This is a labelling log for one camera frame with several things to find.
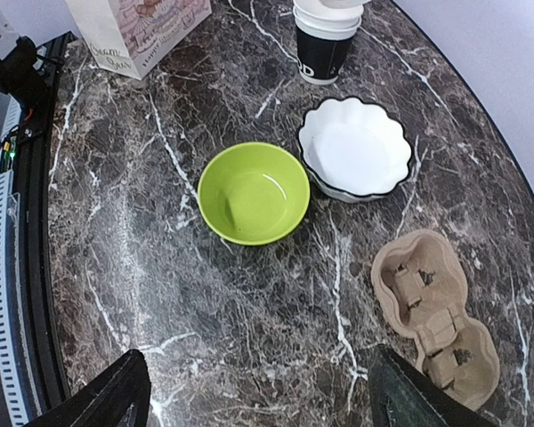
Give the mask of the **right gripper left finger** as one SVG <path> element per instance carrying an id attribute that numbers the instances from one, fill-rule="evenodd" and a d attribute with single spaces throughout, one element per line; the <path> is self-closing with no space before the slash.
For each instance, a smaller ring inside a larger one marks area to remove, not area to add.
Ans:
<path id="1" fill-rule="evenodd" d="M 131 349 L 81 391 L 30 426 L 145 426 L 151 382 L 141 351 Z"/>

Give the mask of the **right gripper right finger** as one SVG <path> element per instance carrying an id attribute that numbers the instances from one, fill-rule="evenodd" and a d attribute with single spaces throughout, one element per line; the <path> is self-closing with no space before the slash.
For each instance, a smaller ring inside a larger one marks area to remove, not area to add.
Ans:
<path id="1" fill-rule="evenodd" d="M 457 403 L 391 347 L 373 350 L 368 393 L 375 426 L 491 426 L 493 423 Z"/>

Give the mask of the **stack of paper cups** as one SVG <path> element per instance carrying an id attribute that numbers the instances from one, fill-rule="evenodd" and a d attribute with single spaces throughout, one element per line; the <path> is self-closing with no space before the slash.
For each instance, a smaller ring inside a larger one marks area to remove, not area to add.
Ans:
<path id="1" fill-rule="evenodd" d="M 294 1 L 298 68 L 314 85 L 337 78 L 362 21 L 362 1 Z"/>

